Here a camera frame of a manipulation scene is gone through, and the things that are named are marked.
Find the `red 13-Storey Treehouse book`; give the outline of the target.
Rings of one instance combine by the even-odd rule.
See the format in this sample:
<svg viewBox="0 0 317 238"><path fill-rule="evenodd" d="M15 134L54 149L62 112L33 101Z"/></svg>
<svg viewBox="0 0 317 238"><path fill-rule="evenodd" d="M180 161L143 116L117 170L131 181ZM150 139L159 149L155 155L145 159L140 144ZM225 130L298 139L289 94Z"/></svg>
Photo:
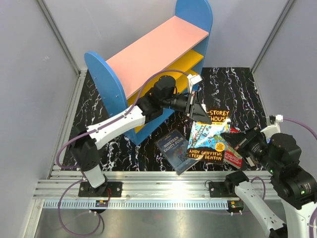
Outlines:
<svg viewBox="0 0 317 238"><path fill-rule="evenodd" d="M230 165L236 169L241 169L243 158L233 149L233 147L221 135L221 141L224 144L224 149L221 152L223 165Z"/></svg>

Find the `black blue Treehouse book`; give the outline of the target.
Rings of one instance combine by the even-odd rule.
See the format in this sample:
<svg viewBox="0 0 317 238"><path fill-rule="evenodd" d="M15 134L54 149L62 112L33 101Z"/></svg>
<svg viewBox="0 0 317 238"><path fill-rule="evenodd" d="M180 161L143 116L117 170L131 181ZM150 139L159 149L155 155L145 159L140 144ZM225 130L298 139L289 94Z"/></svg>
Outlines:
<svg viewBox="0 0 317 238"><path fill-rule="evenodd" d="M187 157L221 165L228 147L221 134L230 131L230 111L210 109L208 115L212 124L193 122L187 146Z"/></svg>

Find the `Nineteen Eighty-Four book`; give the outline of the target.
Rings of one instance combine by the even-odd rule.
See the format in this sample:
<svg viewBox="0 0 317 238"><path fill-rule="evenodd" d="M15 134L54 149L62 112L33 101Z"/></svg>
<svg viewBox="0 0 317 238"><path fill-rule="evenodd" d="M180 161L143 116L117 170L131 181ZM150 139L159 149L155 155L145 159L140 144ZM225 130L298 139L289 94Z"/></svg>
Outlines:
<svg viewBox="0 0 317 238"><path fill-rule="evenodd" d="M198 160L187 157L187 145L188 140L177 129L156 141L156 146L178 176L198 162Z"/></svg>

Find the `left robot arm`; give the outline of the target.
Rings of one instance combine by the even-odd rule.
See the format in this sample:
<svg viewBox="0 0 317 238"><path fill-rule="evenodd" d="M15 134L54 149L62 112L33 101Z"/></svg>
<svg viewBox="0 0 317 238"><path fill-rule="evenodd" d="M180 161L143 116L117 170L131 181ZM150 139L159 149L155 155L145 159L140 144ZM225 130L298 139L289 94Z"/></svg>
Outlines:
<svg viewBox="0 0 317 238"><path fill-rule="evenodd" d="M153 87L139 97L126 110L119 114L87 127L75 137L70 145L70 152L76 159L83 174L84 192L89 196L101 197L110 194L108 179L100 167L99 149L117 136L136 127L146 125L160 118L164 111L171 109L182 112L194 121L211 124L205 105L193 85L202 81L199 74L187 75L188 93L175 93L176 80L164 75Z"/></svg>

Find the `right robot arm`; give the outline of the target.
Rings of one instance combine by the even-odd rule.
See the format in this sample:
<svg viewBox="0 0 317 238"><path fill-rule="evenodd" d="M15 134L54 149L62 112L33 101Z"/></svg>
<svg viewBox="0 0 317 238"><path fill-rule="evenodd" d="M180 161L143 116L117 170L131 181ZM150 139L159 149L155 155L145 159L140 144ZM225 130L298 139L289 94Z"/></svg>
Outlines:
<svg viewBox="0 0 317 238"><path fill-rule="evenodd" d="M286 221L278 218L256 194L243 171L225 177L224 191L238 196L250 209L268 238L313 238L317 234L317 181L299 165L302 150L293 136L275 133L267 141L257 127L221 137L242 157L255 159L271 175Z"/></svg>

